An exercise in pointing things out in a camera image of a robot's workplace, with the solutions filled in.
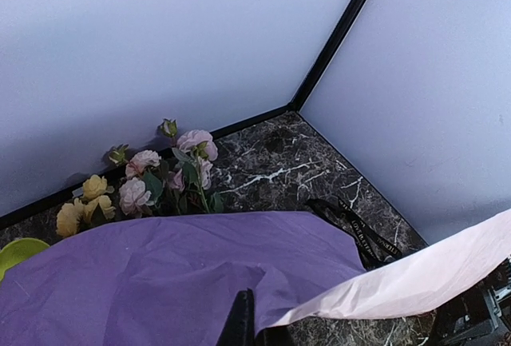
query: black metal frame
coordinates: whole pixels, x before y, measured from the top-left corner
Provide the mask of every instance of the black metal frame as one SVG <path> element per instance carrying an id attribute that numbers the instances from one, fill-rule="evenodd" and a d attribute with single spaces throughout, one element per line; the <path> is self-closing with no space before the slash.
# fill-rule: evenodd
<path id="1" fill-rule="evenodd" d="M 365 2 L 366 0 L 350 0 L 346 10 L 344 10 L 343 15 L 339 19 L 337 26 L 335 27 L 331 36 L 328 38 L 327 43 L 321 50 L 321 53 L 316 59 L 314 65 L 303 80 L 302 85 L 299 87 L 298 91 L 289 104 L 260 114 L 258 116 L 237 122 L 225 128 L 218 129 L 212 132 L 213 137 L 217 139 L 227 136 L 228 134 L 245 129 L 248 126 L 252 126 L 270 118 L 277 117 L 283 113 L 286 113 L 287 111 L 299 112 L 302 109 L 303 104 L 305 104 L 305 101 L 311 95 L 312 90 L 315 88 L 325 69 L 328 67 L 331 59 L 334 57 L 335 52 L 343 42 L 344 38 L 347 36 Z M 166 153 L 164 150 L 162 154 L 169 155 L 170 153 Z M 118 168 L 104 173 L 103 176 L 105 176 L 109 181 L 112 181 L 122 177 L 123 172 L 124 170 L 122 168 Z M 56 205 L 66 202 L 72 196 L 73 191 L 78 189 L 80 186 L 81 184 L 70 186 L 69 188 L 61 190 L 60 192 L 54 193 L 23 208 L 15 210 L 12 213 L 8 213 L 3 217 L 0 217 L 0 230 L 17 224 L 18 222 L 23 221 L 28 217 L 32 217 Z"/>
<path id="2" fill-rule="evenodd" d="M 330 61 L 335 56 L 337 49 L 340 47 L 341 43 L 343 43 L 344 38 L 347 36 L 348 32 L 353 26 L 355 19 L 362 10 L 366 1 L 367 0 L 350 1 L 346 10 L 344 10 L 343 16 L 340 18 L 337 26 L 323 47 L 323 50 L 321 50 L 321 53 L 316 59 L 314 65 L 303 80 L 302 85 L 299 87 L 293 100 L 291 101 L 292 110 L 299 112 L 302 109 L 305 101 L 311 95 L 312 90 L 318 84 L 321 76 L 323 76 L 323 73 L 327 69 L 328 64 L 330 64 Z"/>

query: flower stem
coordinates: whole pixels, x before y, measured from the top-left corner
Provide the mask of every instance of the flower stem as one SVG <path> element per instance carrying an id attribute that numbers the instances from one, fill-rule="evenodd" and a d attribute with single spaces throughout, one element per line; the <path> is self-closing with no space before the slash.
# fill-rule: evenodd
<path id="1" fill-rule="evenodd" d="M 182 215 L 181 209 L 179 209 L 179 199 L 180 199 L 179 193 L 176 190 L 173 190 L 172 194 L 174 195 L 174 201 L 176 202 L 177 214 Z"/>
<path id="2" fill-rule="evenodd" d="M 200 174 L 200 165 L 199 161 L 196 158 L 196 169 L 197 169 L 197 176 L 199 177 L 199 184 L 197 185 L 197 188 L 199 189 L 200 194 L 200 200 L 202 201 L 202 205 L 204 205 L 204 208 L 206 209 L 206 213 L 210 213 L 208 203 L 206 202 L 206 196 L 204 195 L 204 189 L 202 189 L 202 176 Z"/>
<path id="3" fill-rule="evenodd" d="M 204 195 L 204 190 L 201 186 L 199 186 L 200 191 L 200 200 L 202 201 L 202 205 L 206 208 L 206 212 L 210 213 L 208 203 L 206 202 L 206 196 Z"/>

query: black strap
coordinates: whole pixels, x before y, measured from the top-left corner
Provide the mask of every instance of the black strap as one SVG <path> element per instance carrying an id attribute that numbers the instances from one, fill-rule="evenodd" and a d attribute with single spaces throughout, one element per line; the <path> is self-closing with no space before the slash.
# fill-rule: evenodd
<path id="1" fill-rule="evenodd" d="M 307 201 L 306 205 L 324 221 L 338 229 L 341 229 L 355 239 L 355 243 L 361 253 L 362 260 L 365 260 L 364 265 L 366 267 L 377 268 L 388 263 L 387 261 L 380 260 L 378 258 L 368 239 L 371 239 L 383 252 L 387 253 L 395 260 L 402 258 L 402 253 L 397 247 L 377 234 L 368 224 L 366 224 L 366 222 L 364 222 L 362 218 L 358 216 L 357 213 L 351 210 L 351 208 L 340 199 L 338 200 L 337 206 L 320 199 L 310 199 Z M 339 219 L 346 218 L 355 235 L 353 236 L 351 233 L 333 222 L 328 215 L 326 215 L 325 209 L 330 210 Z"/>

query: artificial flower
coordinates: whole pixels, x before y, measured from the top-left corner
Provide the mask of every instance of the artificial flower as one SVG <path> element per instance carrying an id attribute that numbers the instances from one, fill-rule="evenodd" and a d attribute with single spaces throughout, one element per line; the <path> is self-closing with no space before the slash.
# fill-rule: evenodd
<path id="1" fill-rule="evenodd" d="M 169 138 L 174 138 L 177 135 L 177 123 L 176 120 L 163 119 L 163 123 L 160 125 L 161 132 Z"/>
<path id="2" fill-rule="evenodd" d="M 108 183 L 106 178 L 93 175 L 83 183 L 83 197 L 87 201 L 102 196 L 108 191 Z"/>
<path id="3" fill-rule="evenodd" d="M 203 160 L 201 157 L 198 158 L 200 168 L 200 181 L 202 183 L 202 189 L 208 190 L 211 188 L 211 168 L 213 164 L 208 160 Z"/>
<path id="4" fill-rule="evenodd" d="M 109 154 L 109 160 L 113 162 L 115 166 L 120 166 L 126 163 L 126 149 L 127 145 L 121 145 L 117 148 L 112 149 Z"/>
<path id="5" fill-rule="evenodd" d="M 198 147 L 205 160 L 214 161 L 218 158 L 213 136 L 205 130 L 190 130 L 177 139 L 177 148 L 182 152 L 188 153 Z"/>
<path id="6" fill-rule="evenodd" d="M 160 155 L 153 150 L 139 152 L 126 165 L 126 177 L 131 179 L 140 176 L 148 166 L 159 166 L 160 160 Z"/>
<path id="7" fill-rule="evenodd" d="M 83 217 L 84 205 L 78 198 L 73 204 L 64 204 L 57 214 L 57 235 L 71 237 L 78 233 L 78 224 Z"/>
<path id="8" fill-rule="evenodd" d="M 179 190 L 180 193 L 184 190 L 183 169 L 179 169 L 177 173 L 170 172 L 168 174 L 168 187 L 173 190 Z"/>
<path id="9" fill-rule="evenodd" d="M 111 220 L 115 217 L 115 208 L 112 206 L 112 200 L 110 200 L 110 197 L 99 196 L 85 206 L 83 221 L 85 221 L 87 224 L 90 224 L 94 210 L 96 210 L 98 205 L 100 205 L 101 211 L 107 220 Z"/>
<path id="10" fill-rule="evenodd" d="M 119 189 L 121 201 L 119 205 L 124 214 L 140 216 L 144 205 L 149 205 L 151 192 L 145 190 L 145 183 L 134 177 L 127 180 Z"/>

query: pink rose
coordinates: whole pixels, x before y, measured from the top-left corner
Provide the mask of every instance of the pink rose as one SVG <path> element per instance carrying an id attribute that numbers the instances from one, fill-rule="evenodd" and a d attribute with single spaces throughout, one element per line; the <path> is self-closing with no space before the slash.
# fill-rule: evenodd
<path id="1" fill-rule="evenodd" d="M 179 190 L 180 193 L 184 190 L 183 169 L 179 169 L 177 173 L 170 172 L 168 174 L 168 186 L 170 189 Z"/>
<path id="2" fill-rule="evenodd" d="M 161 157 L 157 152 L 144 150 L 133 156 L 126 165 L 126 177 L 130 180 L 142 174 L 148 166 L 159 166 Z"/>
<path id="3" fill-rule="evenodd" d="M 199 157 L 199 167 L 200 167 L 200 180 L 202 181 L 202 188 L 204 190 L 208 190 L 211 188 L 211 168 L 213 164 L 207 160 L 203 160 Z"/>
<path id="4" fill-rule="evenodd" d="M 213 142 L 213 136 L 205 130 L 190 130 L 186 132 L 177 140 L 177 148 L 182 152 L 188 153 L 203 142 L 206 143 L 206 146 L 202 150 L 206 153 L 207 159 L 210 161 L 217 159 L 218 149 Z"/>
<path id="5" fill-rule="evenodd" d="M 119 205 L 127 216 L 140 217 L 144 205 L 150 205 L 151 192 L 145 190 L 145 183 L 138 178 L 127 180 L 119 189 Z"/>

